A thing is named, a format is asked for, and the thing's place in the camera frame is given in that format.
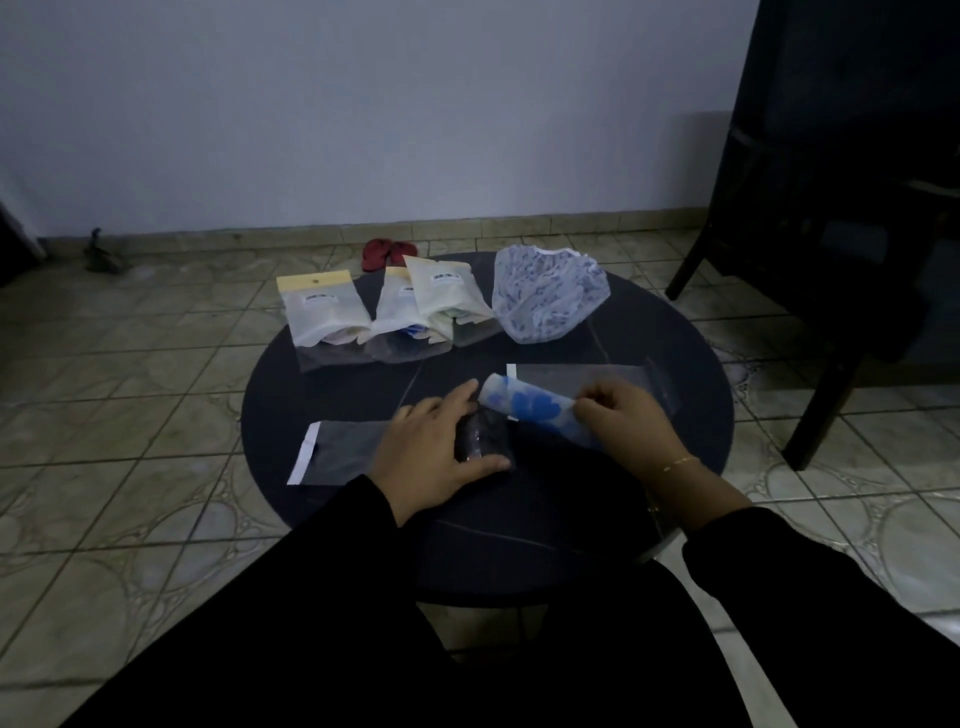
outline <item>tiled baseboard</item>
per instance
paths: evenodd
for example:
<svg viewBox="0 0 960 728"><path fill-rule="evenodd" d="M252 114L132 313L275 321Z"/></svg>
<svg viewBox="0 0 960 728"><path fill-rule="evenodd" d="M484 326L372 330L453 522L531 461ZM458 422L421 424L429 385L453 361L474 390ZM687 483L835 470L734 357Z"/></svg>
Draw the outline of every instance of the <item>tiled baseboard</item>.
<svg viewBox="0 0 960 728"><path fill-rule="evenodd" d="M455 240L482 237L517 237L584 232L625 232L698 228L707 220L705 207L676 207L626 212L585 212L575 215L483 217L467 220L419 220L369 225L316 225L305 228L249 228L245 230L164 232L147 235L108 235L101 238L108 250L124 255L193 251L300 248L313 245L366 243L375 237L394 240ZM81 254L86 238L55 237L44 240L57 257Z"/></svg>

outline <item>round table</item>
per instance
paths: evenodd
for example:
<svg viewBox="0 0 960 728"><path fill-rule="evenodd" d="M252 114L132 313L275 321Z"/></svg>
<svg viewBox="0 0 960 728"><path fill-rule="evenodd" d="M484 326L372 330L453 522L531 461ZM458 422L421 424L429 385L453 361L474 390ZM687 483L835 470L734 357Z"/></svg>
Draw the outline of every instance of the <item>round table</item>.
<svg viewBox="0 0 960 728"><path fill-rule="evenodd" d="M487 300L493 253L445 255L471 264ZM730 385L700 332L669 303L608 275L611 296L567 336L520 346L505 333L422 362L326 367L300 373L285 328L263 352L244 397L240 425L251 474L291 527L337 492L288 486L307 427L321 420L389 420L396 409L444 395L508 363L628 364L653 360L679 402L673 425L715 473L733 434ZM371 315L383 273L356 281ZM663 536L636 482L602 453L511 423L516 467L464 488L403 528L420 600L457 606L543 603L598 562L652 554Z"/></svg>

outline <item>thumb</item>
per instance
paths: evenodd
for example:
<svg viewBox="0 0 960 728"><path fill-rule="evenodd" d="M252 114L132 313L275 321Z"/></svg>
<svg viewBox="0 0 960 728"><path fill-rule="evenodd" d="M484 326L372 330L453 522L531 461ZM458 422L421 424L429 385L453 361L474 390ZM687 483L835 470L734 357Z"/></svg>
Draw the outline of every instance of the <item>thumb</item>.
<svg viewBox="0 0 960 728"><path fill-rule="evenodd" d="M457 463L453 469L453 478L459 487L482 477L487 477L487 475L507 471L511 468L511 465L510 460L503 455L484 455L463 463Z"/></svg>

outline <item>packaging bag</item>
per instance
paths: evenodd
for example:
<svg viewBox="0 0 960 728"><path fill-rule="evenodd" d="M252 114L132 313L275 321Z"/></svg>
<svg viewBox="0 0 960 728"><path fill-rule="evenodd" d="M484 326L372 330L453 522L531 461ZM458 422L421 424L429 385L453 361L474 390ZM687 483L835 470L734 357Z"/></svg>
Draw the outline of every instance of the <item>packaging bag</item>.
<svg viewBox="0 0 960 728"><path fill-rule="evenodd" d="M496 254L492 307L518 344L559 339L609 297L606 272L586 255L524 245Z"/></svg>
<svg viewBox="0 0 960 728"><path fill-rule="evenodd" d="M413 283L406 268L389 266L376 305L376 318L368 333L357 341L377 361L399 364L449 352L452 342L434 328L430 317L417 306Z"/></svg>
<svg viewBox="0 0 960 728"><path fill-rule="evenodd" d="M370 330L370 313L348 271L283 276L276 287L295 347L349 344Z"/></svg>
<svg viewBox="0 0 960 728"><path fill-rule="evenodd" d="M489 323L493 311L484 301L469 263L409 255L403 259L420 314L454 346L469 346L499 333L500 326Z"/></svg>

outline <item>black fabric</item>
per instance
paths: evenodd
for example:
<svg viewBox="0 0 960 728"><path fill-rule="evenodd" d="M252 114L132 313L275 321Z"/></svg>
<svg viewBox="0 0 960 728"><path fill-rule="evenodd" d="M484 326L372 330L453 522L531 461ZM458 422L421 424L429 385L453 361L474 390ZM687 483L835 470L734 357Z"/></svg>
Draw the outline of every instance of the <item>black fabric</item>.
<svg viewBox="0 0 960 728"><path fill-rule="evenodd" d="M607 565L567 589L540 637L484 678L458 668L417 608L399 534L386 499L357 478L65 724L342 722L422 716L454 699L474 715L525 705L647 725L749 724L706 623L661 565ZM960 649L847 556L751 508L694 534L684 558L800 726L950 715Z"/></svg>

